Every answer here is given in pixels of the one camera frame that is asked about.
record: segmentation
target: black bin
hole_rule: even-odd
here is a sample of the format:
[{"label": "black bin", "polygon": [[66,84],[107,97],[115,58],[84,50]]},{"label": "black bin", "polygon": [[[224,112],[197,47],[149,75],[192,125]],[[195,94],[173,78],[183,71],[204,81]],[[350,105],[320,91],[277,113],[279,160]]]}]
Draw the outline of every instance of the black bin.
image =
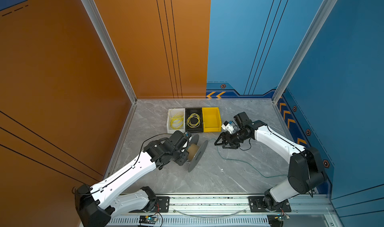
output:
[{"label": "black bin", "polygon": [[[192,115],[193,113],[196,113],[200,116],[200,124],[198,126],[196,126],[195,128],[191,128],[187,124],[187,120],[188,120],[189,116]],[[192,124],[196,124],[197,119],[191,118],[190,122]],[[201,107],[186,108],[185,109],[185,130],[188,132],[203,132],[204,131],[204,129],[203,129],[203,109]]]}]

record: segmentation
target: aluminum frame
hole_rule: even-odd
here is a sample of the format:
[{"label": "aluminum frame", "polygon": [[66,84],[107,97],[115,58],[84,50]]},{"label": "aluminum frame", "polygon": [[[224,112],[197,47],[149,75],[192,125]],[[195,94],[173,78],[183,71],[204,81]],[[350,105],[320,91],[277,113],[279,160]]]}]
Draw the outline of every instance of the aluminum frame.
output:
[{"label": "aluminum frame", "polygon": [[323,0],[323,2],[321,3],[319,10],[317,11],[316,15],[312,20],[312,23],[310,24],[310,27],[307,30],[307,33],[305,33],[305,36],[301,41],[299,48],[293,56],[291,63],[289,64],[287,70],[284,73],[283,78],[281,79],[279,85],[276,88],[275,93],[272,96],[272,101],[274,104],[279,101],[284,90],[287,88],[289,82],[294,76],[297,68],[300,66],[301,61],[307,54],[320,29],[323,27],[323,24],[327,20],[336,2],[337,0]]},{"label": "aluminum frame", "polygon": [[112,62],[113,67],[115,68],[116,73],[118,74],[118,77],[124,87],[124,90],[126,91],[129,99],[131,100],[131,103],[135,104],[137,101],[137,97],[135,95],[135,92],[133,91],[131,83],[129,82],[127,73],[124,70],[119,55],[113,45],[111,37],[109,36],[108,30],[104,25],[103,19],[101,18],[101,15],[99,13],[99,10],[97,9],[94,0],[81,0],[81,2],[83,3],[89,18],[91,19],[92,24],[97,34],[99,35],[99,38],[105,48],[105,51],[109,56],[109,59]]}]

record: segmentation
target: cable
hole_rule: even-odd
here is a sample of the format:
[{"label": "cable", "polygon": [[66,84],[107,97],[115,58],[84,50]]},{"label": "cable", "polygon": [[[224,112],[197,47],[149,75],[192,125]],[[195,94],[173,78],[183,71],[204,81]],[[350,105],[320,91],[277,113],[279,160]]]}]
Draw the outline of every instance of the cable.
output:
[{"label": "cable", "polygon": [[224,159],[224,160],[233,160],[233,161],[238,161],[238,162],[246,163],[246,164],[250,165],[253,169],[255,169],[257,172],[259,172],[259,174],[260,174],[262,177],[264,177],[264,178],[272,178],[272,177],[278,177],[278,176],[286,176],[286,174],[280,174],[280,175],[275,175],[275,176],[265,176],[265,175],[263,175],[260,171],[258,171],[255,167],[253,167],[253,165],[251,165],[251,164],[248,163],[248,162],[245,162],[245,161],[243,161],[243,160],[237,160],[237,159],[230,159],[230,158],[224,158],[224,157],[222,157],[221,154],[220,154],[220,152],[218,151],[218,146],[216,146],[216,148],[217,148],[218,155],[220,155],[220,157],[221,157],[222,159]]},{"label": "cable", "polygon": [[[276,135],[274,132],[272,132],[272,130],[271,129],[269,129],[269,126],[268,125],[266,125],[266,127],[268,128],[268,130],[272,133],[272,134],[274,134],[274,135]],[[293,146],[294,148],[296,148],[298,151],[299,151],[299,153],[301,154],[301,156],[304,158],[304,160],[305,160],[305,163],[307,164],[307,166],[308,166],[308,181],[309,181],[309,186],[311,186],[311,176],[310,176],[310,168],[309,168],[309,165],[308,165],[308,162],[307,162],[307,159],[305,158],[305,156],[304,156],[304,154],[303,154],[303,152],[301,151],[301,150],[299,150],[299,148],[297,148],[295,145],[293,145],[292,143],[290,143],[290,142],[288,142],[288,141],[286,141],[285,139],[283,139],[283,138],[281,138],[280,136],[278,136],[278,135],[276,135],[277,137],[279,137],[280,139],[282,139],[283,141],[285,141],[286,143],[288,143],[288,144],[290,144],[291,146]],[[311,188],[311,192],[309,192],[308,191],[308,193],[310,194],[310,196],[313,198],[313,188]]]},{"label": "cable", "polygon": [[251,146],[251,138],[249,138],[249,141],[248,141],[248,143],[249,143],[249,148],[248,148],[248,149],[246,149],[246,150],[249,150],[250,148],[252,148],[252,146]]},{"label": "cable", "polygon": [[170,117],[170,127],[174,130],[179,130],[183,127],[183,122],[184,122],[184,112],[180,111],[176,113],[174,116]]},{"label": "cable", "polygon": [[[280,209],[281,209],[281,216],[284,216],[283,208],[280,208]],[[280,221],[280,227],[283,227],[283,220]]]},{"label": "cable", "polygon": [[239,127],[238,127],[238,125],[236,125],[236,124],[235,124],[235,122],[232,122],[232,123],[233,123],[233,124],[234,124],[234,126],[236,126],[236,128],[237,128],[237,129],[235,129],[235,130],[239,130]]},{"label": "cable", "polygon": [[163,222],[164,222],[164,218],[163,218],[163,216],[159,212],[160,211],[159,203],[156,203],[156,204],[157,204],[157,212],[155,214],[159,214],[161,216],[161,225],[160,225],[160,227],[162,227]]},{"label": "cable", "polygon": [[[182,214],[182,215],[186,215],[186,216],[190,216],[190,217],[194,217],[194,218],[212,218],[212,216],[200,216],[200,215],[192,215],[192,214],[186,214],[186,213],[183,213],[183,212],[180,212],[178,210],[175,210],[173,209],[174,211]],[[241,212],[244,212],[245,210],[247,209],[243,209],[243,210],[239,210],[233,214],[227,214],[227,215],[215,215],[215,218],[220,218],[220,219],[226,219],[226,218],[229,218],[229,217],[232,217],[234,215],[237,215],[238,213],[241,213]]]},{"label": "cable", "polygon": [[164,223],[164,218],[163,218],[163,216],[160,213],[159,213],[159,215],[161,216],[161,225],[160,225],[160,227],[162,227],[163,223]]},{"label": "cable", "polygon": [[[171,134],[169,134],[169,133],[162,133],[162,134],[154,135],[154,136],[152,136],[151,138],[148,138],[148,139],[146,139],[145,141],[143,141],[143,143],[141,144],[141,148],[140,148],[139,155],[137,156],[137,160],[136,160],[136,162],[135,162],[132,166],[136,165],[136,163],[139,161],[140,154],[141,154],[141,150],[143,149],[143,145],[144,145],[144,143],[145,143],[147,140],[150,140],[150,139],[152,139],[153,137],[156,137],[156,136],[159,136],[159,135],[171,135]],[[116,177],[116,179],[114,179],[113,181],[111,181],[111,182],[109,182],[108,184],[106,184],[104,187],[102,187],[102,189],[104,189],[104,188],[106,188],[107,186],[109,186],[110,184],[112,184],[115,180],[117,180],[117,179],[120,178],[122,175],[124,175],[125,173],[127,173],[127,171],[129,171],[130,169],[132,169],[132,167],[130,167],[128,170],[124,171],[121,175],[119,175],[118,177]],[[77,194],[77,193],[76,193],[76,188],[75,188],[75,187],[72,188],[72,194],[81,195],[81,196],[94,194],[94,193],[97,193],[97,192],[99,192],[99,191],[100,191],[100,189],[98,189],[98,190],[95,191],[95,192],[89,193],[89,194]]]},{"label": "cable", "polygon": [[[191,119],[192,118],[196,118],[197,119],[197,123],[196,124],[192,124],[191,123]],[[196,113],[192,113],[189,118],[187,119],[187,125],[190,127],[190,128],[196,128],[200,125],[200,116]]]}]

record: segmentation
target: orange chevron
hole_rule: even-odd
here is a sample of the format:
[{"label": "orange chevron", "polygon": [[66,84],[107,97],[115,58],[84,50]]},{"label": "orange chevron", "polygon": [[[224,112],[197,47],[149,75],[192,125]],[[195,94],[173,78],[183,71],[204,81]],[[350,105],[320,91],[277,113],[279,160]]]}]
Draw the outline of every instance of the orange chevron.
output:
[{"label": "orange chevron", "polygon": [[214,94],[215,91],[212,91],[209,95],[207,95],[208,98],[212,98],[211,95]]},{"label": "orange chevron", "polygon": [[303,139],[297,138],[297,143],[300,145],[300,142],[307,144],[307,142]]},{"label": "orange chevron", "polygon": [[295,120],[292,120],[292,119],[289,119],[289,118],[288,118],[288,124],[287,124],[287,125],[288,125],[288,129],[289,129],[289,124],[290,124],[291,122],[296,123]]},{"label": "orange chevron", "polygon": [[285,114],[291,114],[291,113],[289,111],[287,111],[287,110],[285,110],[283,112],[284,112],[283,119],[285,120]]},{"label": "orange chevron", "polygon": [[286,106],[285,103],[280,103],[280,112],[281,112],[281,106],[282,106],[282,105],[285,105],[285,106]]},{"label": "orange chevron", "polygon": [[221,98],[220,96],[223,95],[225,93],[225,91],[223,91],[222,93],[220,93],[219,95],[217,95],[216,97],[217,98]]}]

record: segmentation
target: brown spool core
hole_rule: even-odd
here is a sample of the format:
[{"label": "brown spool core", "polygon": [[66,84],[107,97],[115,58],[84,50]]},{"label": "brown spool core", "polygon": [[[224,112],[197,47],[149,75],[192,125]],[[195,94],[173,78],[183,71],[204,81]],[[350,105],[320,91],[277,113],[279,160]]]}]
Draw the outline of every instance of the brown spool core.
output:
[{"label": "brown spool core", "polygon": [[197,151],[199,150],[200,146],[197,146],[195,144],[191,144],[190,147],[188,148],[188,152],[189,152],[189,155],[188,155],[188,161],[191,161],[193,160],[193,158],[195,157]]}]

